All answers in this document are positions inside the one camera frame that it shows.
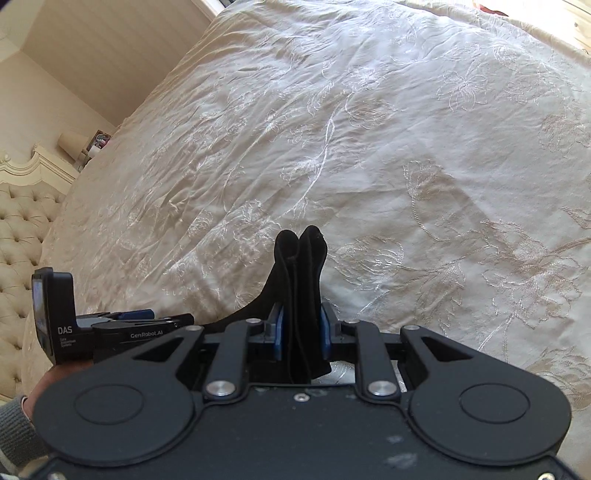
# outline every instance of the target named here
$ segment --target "ornate bed frame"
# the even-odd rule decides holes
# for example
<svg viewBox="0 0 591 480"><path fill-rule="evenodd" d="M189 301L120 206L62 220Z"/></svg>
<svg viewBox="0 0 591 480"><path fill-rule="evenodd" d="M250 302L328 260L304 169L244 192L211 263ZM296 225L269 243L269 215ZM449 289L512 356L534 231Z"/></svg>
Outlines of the ornate bed frame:
<svg viewBox="0 0 591 480"><path fill-rule="evenodd" d="M22 391L21 350L31 311L31 274L78 175L68 161L38 144L24 164L0 155L0 403Z"/></svg>

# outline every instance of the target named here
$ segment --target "circular cap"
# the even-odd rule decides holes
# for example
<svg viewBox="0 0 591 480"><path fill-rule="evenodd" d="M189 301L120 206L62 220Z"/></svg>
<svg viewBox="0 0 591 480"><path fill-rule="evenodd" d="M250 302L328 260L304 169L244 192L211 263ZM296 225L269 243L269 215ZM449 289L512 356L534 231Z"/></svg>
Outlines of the circular cap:
<svg viewBox="0 0 591 480"><path fill-rule="evenodd" d="M296 393L294 395L294 400L298 402L306 402L310 399L310 396L307 393Z"/></svg>
<svg viewBox="0 0 591 480"><path fill-rule="evenodd" d="M169 449L199 398L171 369L146 361L101 362L51 385L34 424L50 450L79 465L118 466Z"/></svg>
<svg viewBox="0 0 591 480"><path fill-rule="evenodd" d="M460 397L462 410L487 423L509 423L521 418L530 401L516 388L485 384L468 388Z"/></svg>
<svg viewBox="0 0 591 480"><path fill-rule="evenodd" d="M377 382L371 382L368 385L368 391L372 395L377 397L387 397L394 395L398 388L392 382L386 380L378 380Z"/></svg>
<svg viewBox="0 0 591 480"><path fill-rule="evenodd" d="M479 465L519 465L551 450L569 429L569 401L537 375L485 355L432 369L409 411L442 453Z"/></svg>
<svg viewBox="0 0 591 480"><path fill-rule="evenodd" d="M227 397L236 391L236 386L227 380L216 380L208 384L205 390L214 397Z"/></svg>
<svg viewBox="0 0 591 480"><path fill-rule="evenodd" d="M96 425L126 422L135 417L143 407L144 396L127 385L94 387L82 393L74 402L78 415Z"/></svg>

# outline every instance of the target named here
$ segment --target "wall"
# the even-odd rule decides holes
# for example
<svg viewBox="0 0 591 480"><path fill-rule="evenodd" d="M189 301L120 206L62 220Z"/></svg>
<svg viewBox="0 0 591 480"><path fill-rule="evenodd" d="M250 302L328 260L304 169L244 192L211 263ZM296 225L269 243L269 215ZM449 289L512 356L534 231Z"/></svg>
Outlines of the wall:
<svg viewBox="0 0 591 480"><path fill-rule="evenodd" d="M21 48L45 0L12 0L0 11L0 30Z"/></svg>
<svg viewBox="0 0 591 480"><path fill-rule="evenodd" d="M192 0L46 0L22 50L119 125L201 38L210 24L205 7Z"/></svg>
<svg viewBox="0 0 591 480"><path fill-rule="evenodd" d="M91 136L115 128L23 52L0 62L0 149L24 163L39 142L70 160L57 146L63 131Z"/></svg>

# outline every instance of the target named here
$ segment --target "wrinkled fabric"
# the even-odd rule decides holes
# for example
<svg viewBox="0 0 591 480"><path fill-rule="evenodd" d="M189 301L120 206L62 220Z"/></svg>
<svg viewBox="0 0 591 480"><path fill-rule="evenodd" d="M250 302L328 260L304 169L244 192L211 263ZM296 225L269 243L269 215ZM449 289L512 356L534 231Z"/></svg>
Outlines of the wrinkled fabric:
<svg viewBox="0 0 591 480"><path fill-rule="evenodd" d="M341 319L555 382L561 456L591 475L590 92L588 57L475 10L238 2L85 168L41 263L80 314L207 323L260 292L280 230L317 225ZM24 353L26 389L30 318Z"/></svg>

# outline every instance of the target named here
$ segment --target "metal bolt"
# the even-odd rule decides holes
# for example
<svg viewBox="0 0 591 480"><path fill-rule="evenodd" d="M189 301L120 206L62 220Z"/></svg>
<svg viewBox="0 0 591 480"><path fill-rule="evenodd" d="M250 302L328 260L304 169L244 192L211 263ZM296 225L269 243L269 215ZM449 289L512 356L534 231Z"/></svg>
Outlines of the metal bolt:
<svg viewBox="0 0 591 480"><path fill-rule="evenodd" d="M205 390L214 397L227 397L236 391L236 385L227 380L216 380L208 384Z"/></svg>
<svg viewBox="0 0 591 480"><path fill-rule="evenodd" d="M387 380L378 380L377 382L371 382L368 385L368 391L376 397L387 397L394 395L398 388L392 382Z"/></svg>
<svg viewBox="0 0 591 480"><path fill-rule="evenodd" d="M310 399L310 396L307 393L296 393L294 395L294 400L298 402L305 402Z"/></svg>

